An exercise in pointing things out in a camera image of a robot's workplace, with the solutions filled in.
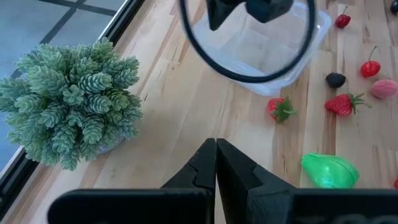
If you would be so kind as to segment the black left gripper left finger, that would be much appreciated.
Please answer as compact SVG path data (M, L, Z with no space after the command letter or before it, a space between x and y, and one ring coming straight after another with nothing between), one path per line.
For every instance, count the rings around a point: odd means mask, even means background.
M59 196L49 224L214 224L216 141L207 139L158 189L77 189Z

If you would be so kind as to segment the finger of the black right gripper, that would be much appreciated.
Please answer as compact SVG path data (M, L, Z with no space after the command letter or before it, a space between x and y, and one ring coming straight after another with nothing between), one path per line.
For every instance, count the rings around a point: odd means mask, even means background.
M246 10L260 23L267 23L286 14L293 0L247 0Z
M234 9L246 0L206 0L210 29L217 30Z

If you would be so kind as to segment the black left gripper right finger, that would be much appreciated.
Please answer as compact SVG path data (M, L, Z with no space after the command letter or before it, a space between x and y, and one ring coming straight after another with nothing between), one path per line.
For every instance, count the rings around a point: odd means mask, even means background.
M398 190L298 189L227 140L216 143L227 224L398 224Z

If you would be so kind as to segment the dark red toy cherry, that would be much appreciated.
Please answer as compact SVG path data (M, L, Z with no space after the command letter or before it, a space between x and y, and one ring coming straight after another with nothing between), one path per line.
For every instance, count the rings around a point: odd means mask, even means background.
M346 14L347 8L348 7L345 7L343 12L335 20L335 26L339 29L345 28L351 20L351 17Z

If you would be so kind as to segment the green ball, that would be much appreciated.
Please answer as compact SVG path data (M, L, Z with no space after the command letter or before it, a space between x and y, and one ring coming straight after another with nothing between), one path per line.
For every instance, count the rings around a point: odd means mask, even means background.
M323 189L352 189L360 178L350 161L336 155L309 153L301 165L314 186Z

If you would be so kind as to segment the bumpy black toy blackberry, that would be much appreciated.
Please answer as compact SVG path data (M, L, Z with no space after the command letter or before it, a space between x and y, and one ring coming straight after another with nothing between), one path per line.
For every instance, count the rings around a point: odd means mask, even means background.
M340 88L345 84L346 77L341 73L329 73L325 78L331 88Z

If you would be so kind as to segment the bright red toy cherry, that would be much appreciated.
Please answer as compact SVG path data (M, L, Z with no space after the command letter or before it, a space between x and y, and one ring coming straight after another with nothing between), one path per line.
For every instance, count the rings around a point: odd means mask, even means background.
M369 78L377 75L381 69L381 64L378 61L372 59L374 51L377 49L377 46L374 46L371 53L369 54L368 60L364 62L360 68L360 74L364 78Z

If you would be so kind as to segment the clear plastic tupperware container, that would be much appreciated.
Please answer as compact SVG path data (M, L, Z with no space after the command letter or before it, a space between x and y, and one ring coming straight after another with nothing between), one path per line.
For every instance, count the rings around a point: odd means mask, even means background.
M298 79L330 26L315 0L293 0L290 10L260 23L238 5L215 31L206 0L178 0L183 26L197 54L219 74L265 96Z

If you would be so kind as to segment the green artificial potted plant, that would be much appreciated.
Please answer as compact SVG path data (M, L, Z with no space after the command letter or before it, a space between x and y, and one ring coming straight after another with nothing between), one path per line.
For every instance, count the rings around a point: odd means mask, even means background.
M121 58L108 39L40 44L16 67L20 77L0 78L0 111L8 139L28 159L74 170L137 136L141 100L129 88L139 81L139 61Z

